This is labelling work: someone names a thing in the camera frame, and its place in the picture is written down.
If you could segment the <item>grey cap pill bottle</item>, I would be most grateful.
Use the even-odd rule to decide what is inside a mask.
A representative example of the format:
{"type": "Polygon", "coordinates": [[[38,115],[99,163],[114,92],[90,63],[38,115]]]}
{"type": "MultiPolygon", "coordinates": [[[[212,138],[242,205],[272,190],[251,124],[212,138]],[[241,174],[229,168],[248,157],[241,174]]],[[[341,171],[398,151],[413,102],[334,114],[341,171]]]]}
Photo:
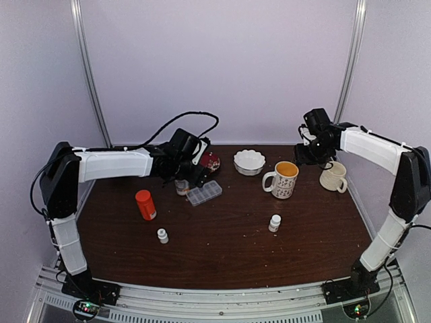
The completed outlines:
{"type": "Polygon", "coordinates": [[[176,193],[179,196],[185,196],[190,189],[189,182],[187,180],[175,180],[176,193]]]}

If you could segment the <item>clear plastic pill organizer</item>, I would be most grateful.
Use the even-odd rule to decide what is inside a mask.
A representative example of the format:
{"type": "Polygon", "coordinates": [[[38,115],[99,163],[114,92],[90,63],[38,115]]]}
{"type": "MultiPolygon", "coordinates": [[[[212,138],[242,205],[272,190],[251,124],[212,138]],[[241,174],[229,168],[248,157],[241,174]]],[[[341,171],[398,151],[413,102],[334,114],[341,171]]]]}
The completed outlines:
{"type": "Polygon", "coordinates": [[[192,206],[201,205],[222,194],[222,187],[215,181],[206,182],[201,188],[195,187],[186,193],[187,200],[192,206]]]}

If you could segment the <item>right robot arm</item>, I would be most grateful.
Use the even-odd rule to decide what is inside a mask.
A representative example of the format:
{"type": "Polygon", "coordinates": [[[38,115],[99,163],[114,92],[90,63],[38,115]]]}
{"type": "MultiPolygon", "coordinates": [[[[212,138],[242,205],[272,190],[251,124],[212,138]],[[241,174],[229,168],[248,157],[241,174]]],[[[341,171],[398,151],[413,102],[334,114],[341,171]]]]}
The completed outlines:
{"type": "Polygon", "coordinates": [[[430,202],[430,152],[349,122],[302,124],[298,132],[298,164],[324,165],[337,153],[346,162],[356,204],[374,231],[359,263],[377,271],[430,202]]]}

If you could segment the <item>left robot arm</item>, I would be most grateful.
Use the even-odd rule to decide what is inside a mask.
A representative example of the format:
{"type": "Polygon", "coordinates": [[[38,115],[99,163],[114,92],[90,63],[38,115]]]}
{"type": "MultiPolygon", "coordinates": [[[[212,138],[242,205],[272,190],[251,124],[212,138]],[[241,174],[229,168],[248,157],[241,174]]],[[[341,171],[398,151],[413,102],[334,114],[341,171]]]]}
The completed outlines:
{"type": "Polygon", "coordinates": [[[165,183],[186,180],[201,187],[208,170],[201,164],[211,141],[184,129],[176,129],[164,143],[120,147],[74,147],[67,141],[55,145],[40,173],[42,214],[52,228],[72,290],[83,299],[97,292],[97,285],[84,273],[89,266],[77,228],[81,187],[111,178],[160,178],[165,183]]]}

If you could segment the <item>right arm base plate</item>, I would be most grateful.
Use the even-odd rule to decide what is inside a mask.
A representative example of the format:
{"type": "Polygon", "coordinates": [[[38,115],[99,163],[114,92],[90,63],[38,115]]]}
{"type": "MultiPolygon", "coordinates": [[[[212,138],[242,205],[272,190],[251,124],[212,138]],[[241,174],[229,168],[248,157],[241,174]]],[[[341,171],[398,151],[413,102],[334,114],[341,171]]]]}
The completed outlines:
{"type": "Polygon", "coordinates": [[[321,287],[327,305],[366,297],[370,293],[380,291],[380,286],[376,281],[371,282],[365,287],[355,287],[349,277],[338,281],[332,279],[325,281],[321,287]]]}

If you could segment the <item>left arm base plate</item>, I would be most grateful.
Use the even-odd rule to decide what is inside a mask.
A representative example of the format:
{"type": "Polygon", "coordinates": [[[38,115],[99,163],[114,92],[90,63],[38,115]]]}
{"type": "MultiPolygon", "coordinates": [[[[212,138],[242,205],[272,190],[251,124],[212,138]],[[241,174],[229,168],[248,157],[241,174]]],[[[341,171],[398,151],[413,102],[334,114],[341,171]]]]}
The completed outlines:
{"type": "Polygon", "coordinates": [[[110,306],[117,304],[120,291],[120,285],[94,280],[87,273],[67,275],[61,288],[61,292],[65,295],[110,306]]]}

